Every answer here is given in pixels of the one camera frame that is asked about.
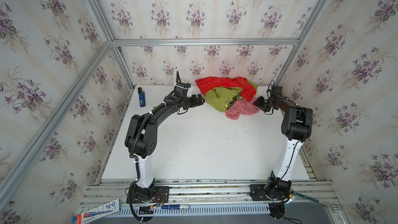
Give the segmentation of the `pink cloth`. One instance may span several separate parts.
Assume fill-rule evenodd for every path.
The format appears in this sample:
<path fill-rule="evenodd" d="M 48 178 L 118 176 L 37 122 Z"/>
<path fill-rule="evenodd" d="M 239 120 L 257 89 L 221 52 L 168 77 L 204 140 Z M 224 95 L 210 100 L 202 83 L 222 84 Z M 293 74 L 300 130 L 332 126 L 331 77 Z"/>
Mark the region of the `pink cloth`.
<path fill-rule="evenodd" d="M 232 105 L 226 112 L 226 117 L 232 120 L 237 120 L 241 115 L 254 115 L 260 111 L 260 109 L 254 105 L 256 98 L 252 98 L 250 101 L 239 100 Z"/>

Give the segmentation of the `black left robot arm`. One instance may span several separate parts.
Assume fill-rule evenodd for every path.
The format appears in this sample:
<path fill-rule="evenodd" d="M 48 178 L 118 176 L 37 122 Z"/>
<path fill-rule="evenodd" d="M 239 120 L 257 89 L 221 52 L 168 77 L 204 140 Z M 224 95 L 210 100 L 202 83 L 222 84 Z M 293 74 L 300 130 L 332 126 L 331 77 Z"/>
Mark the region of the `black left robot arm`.
<path fill-rule="evenodd" d="M 179 114 L 180 110 L 187 111 L 204 103 L 201 94 L 192 94 L 189 83 L 176 82 L 173 91 L 158 106 L 148 113 L 131 118 L 124 144 L 135 163 L 137 188 L 146 190 L 154 184 L 150 156 L 157 146 L 160 124 L 170 115 Z"/>

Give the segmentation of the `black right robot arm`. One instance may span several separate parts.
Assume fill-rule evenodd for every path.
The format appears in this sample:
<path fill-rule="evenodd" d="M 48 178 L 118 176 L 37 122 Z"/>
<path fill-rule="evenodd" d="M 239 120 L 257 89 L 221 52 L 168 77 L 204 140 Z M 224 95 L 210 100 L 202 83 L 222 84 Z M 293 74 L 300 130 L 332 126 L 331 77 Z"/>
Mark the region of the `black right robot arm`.
<path fill-rule="evenodd" d="M 283 95 L 281 86 L 271 86 L 267 97 L 259 97 L 254 105 L 266 114 L 282 112 L 282 135 L 285 136 L 285 151 L 276 171 L 267 180 L 267 191 L 288 191 L 291 187 L 292 169 L 304 142 L 312 134 L 313 110 L 296 104 Z"/>

